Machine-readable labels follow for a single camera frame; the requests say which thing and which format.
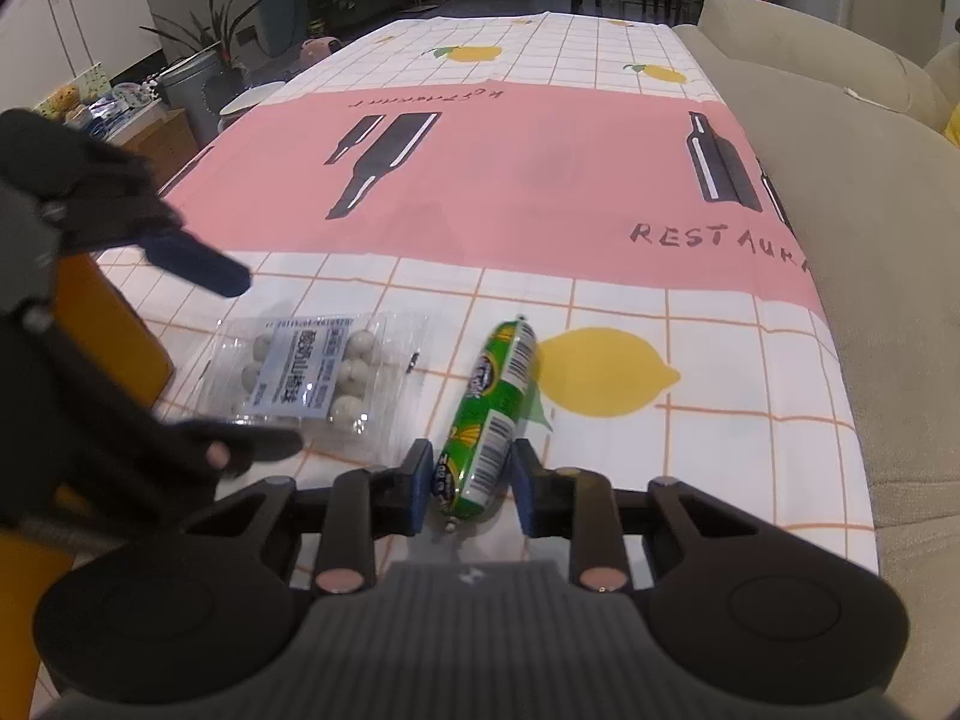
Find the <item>barcode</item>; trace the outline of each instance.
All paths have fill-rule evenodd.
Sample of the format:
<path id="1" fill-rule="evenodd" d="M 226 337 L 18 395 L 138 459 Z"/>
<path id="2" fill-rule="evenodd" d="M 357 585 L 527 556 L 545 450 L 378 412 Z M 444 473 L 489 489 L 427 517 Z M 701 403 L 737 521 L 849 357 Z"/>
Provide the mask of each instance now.
<path id="1" fill-rule="evenodd" d="M 331 327 L 328 336 L 326 336 L 326 346 L 323 348 L 323 357 L 332 357 L 337 353 L 337 346 L 340 345 L 340 338 L 344 335 L 344 328 Z"/>
<path id="2" fill-rule="evenodd" d="M 287 370 L 287 379 L 283 383 L 280 403 L 296 403 L 301 398 L 304 386 L 304 373 L 309 368 L 313 356 L 313 346 L 317 341 L 316 330 L 302 330 L 294 336 L 293 362 Z"/>
<path id="3" fill-rule="evenodd" d="M 259 406 L 260 401 L 263 400 L 263 394 L 267 391 L 267 385 L 261 384 L 256 388 L 256 395 L 253 396 L 253 405 Z"/>
<path id="4" fill-rule="evenodd" d="M 320 384 L 330 381 L 333 378 L 333 370 L 337 367 L 337 359 L 335 357 L 329 357 L 323 361 L 323 365 L 320 366 L 320 375 L 317 377 L 317 381 Z"/>
<path id="5" fill-rule="evenodd" d="M 513 437 L 512 420 L 505 413 L 492 410 L 487 415 L 487 424 L 484 425 L 477 443 L 477 452 L 470 466 L 469 479 L 461 493 L 463 498 L 477 506 L 486 506 L 490 502 L 496 485 L 500 481 L 500 473 L 507 458 L 507 449 Z"/>
<path id="6" fill-rule="evenodd" d="M 329 384 L 324 384 L 318 386 L 318 388 L 315 388 L 313 391 L 313 401 L 310 403 L 310 407 L 314 409 L 322 409 L 326 402 L 326 392 L 329 389 Z"/>
<path id="7" fill-rule="evenodd" d="M 527 383 L 530 381 L 530 367 L 533 365 L 535 354 L 536 336 L 534 336 L 534 331 L 526 322 L 517 322 L 514 345 L 507 354 L 507 365 L 505 365 L 504 373 L 500 378 L 514 385 L 521 392 L 526 392 Z"/>

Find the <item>sofa cushion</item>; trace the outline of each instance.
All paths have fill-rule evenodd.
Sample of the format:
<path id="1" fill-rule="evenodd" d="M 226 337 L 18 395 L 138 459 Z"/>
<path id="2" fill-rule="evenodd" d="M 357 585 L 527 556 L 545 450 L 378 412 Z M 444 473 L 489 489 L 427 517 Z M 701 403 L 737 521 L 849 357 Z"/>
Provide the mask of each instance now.
<path id="1" fill-rule="evenodd" d="M 951 43 L 941 50 L 923 69 L 940 87 L 947 103 L 960 103 L 960 43 Z"/>
<path id="2" fill-rule="evenodd" d="M 960 151 L 835 86 L 680 39 L 781 196 L 837 344 L 878 525 L 960 514 Z"/>
<path id="3" fill-rule="evenodd" d="M 917 720 L 960 702 L 960 517 L 884 528 L 883 576 L 910 613 L 910 640 L 889 695 Z"/>
<path id="4" fill-rule="evenodd" d="M 938 132 L 952 113 L 937 84 L 909 59 L 800 11 L 759 0 L 706 0 L 699 28 L 731 59 L 850 87 Z"/>

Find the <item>yellow object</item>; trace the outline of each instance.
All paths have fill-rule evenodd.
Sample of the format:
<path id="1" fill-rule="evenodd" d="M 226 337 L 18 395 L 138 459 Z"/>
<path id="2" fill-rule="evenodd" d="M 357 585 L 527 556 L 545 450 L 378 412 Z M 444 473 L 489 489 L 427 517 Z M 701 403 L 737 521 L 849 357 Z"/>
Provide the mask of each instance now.
<path id="1" fill-rule="evenodd" d="M 613 327 L 571 330 L 539 346 L 539 388 L 580 415 L 635 412 L 678 381 L 650 343 Z"/>
<path id="2" fill-rule="evenodd" d="M 944 138 L 947 138 L 957 148 L 960 148 L 960 104 L 954 108 L 950 115 L 950 121 L 947 122 L 947 129 L 944 129 Z"/>
<path id="3" fill-rule="evenodd" d="M 624 65 L 623 69 L 630 68 L 634 73 L 642 73 L 650 76 L 651 79 L 658 81 L 669 81 L 670 83 L 686 83 L 686 76 L 678 73 L 676 70 L 662 67 L 661 65 Z"/>
<path id="4" fill-rule="evenodd" d="M 56 92 L 51 95 L 50 101 L 56 113 L 61 115 L 65 114 L 80 104 L 80 90 L 72 83 L 69 83 L 56 90 Z"/>
<path id="5" fill-rule="evenodd" d="M 462 443 L 468 449 L 472 448 L 480 440 L 480 425 L 469 425 L 461 431 L 458 431 L 457 426 L 454 425 L 450 428 L 450 440 Z"/>
<path id="6" fill-rule="evenodd" d="M 88 255 L 66 257 L 56 271 L 54 318 L 80 350 L 144 408 L 174 373 L 163 346 Z M 24 458 L 23 461 L 42 461 Z M 86 506 L 71 490 L 56 502 Z M 73 556 L 0 530 L 0 720 L 27 720 L 40 658 L 31 636 L 34 609 Z"/>
<path id="7" fill-rule="evenodd" d="M 154 405 L 174 374 L 160 341 L 88 255 L 59 261 L 54 319 L 100 370 L 144 408 Z"/>
<path id="8" fill-rule="evenodd" d="M 437 59 L 445 56 L 454 62 L 493 62 L 501 53 L 499 46 L 445 46 L 433 50 Z"/>
<path id="9" fill-rule="evenodd" d="M 514 339 L 514 326 L 512 324 L 504 324 L 493 338 L 495 338 L 496 341 L 510 343 L 510 341 Z"/>
<path id="10" fill-rule="evenodd" d="M 31 635 L 40 596 L 73 556 L 0 529 L 0 718 L 27 720 L 40 656 Z"/>

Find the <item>plastic snack package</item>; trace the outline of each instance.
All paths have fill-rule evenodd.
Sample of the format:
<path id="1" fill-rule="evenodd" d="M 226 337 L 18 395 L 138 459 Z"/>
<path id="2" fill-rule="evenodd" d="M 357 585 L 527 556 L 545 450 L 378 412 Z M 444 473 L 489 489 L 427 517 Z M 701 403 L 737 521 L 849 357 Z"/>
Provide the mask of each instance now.
<path id="1" fill-rule="evenodd" d="M 426 332 L 422 314 L 229 319 L 214 338 L 198 410 L 299 428 L 308 449 L 393 466 L 397 408 Z"/>

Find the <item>yellow lemon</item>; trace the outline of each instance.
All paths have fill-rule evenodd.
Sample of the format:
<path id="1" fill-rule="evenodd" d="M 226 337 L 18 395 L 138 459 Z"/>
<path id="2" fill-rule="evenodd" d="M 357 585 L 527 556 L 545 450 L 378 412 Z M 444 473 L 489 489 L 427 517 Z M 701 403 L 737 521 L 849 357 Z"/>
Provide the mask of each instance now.
<path id="1" fill-rule="evenodd" d="M 539 346 L 539 388 L 580 415 L 635 412 L 678 381 L 650 343 L 613 327 L 571 330 Z"/>
<path id="2" fill-rule="evenodd" d="M 634 73 L 642 73 L 650 76 L 651 79 L 658 81 L 670 81 L 671 83 L 686 83 L 686 76 L 678 71 L 661 65 L 624 65 L 623 69 L 630 68 Z"/>
<path id="3" fill-rule="evenodd" d="M 493 62 L 501 53 L 499 46 L 446 46 L 433 50 L 438 59 L 445 56 L 454 62 Z"/>

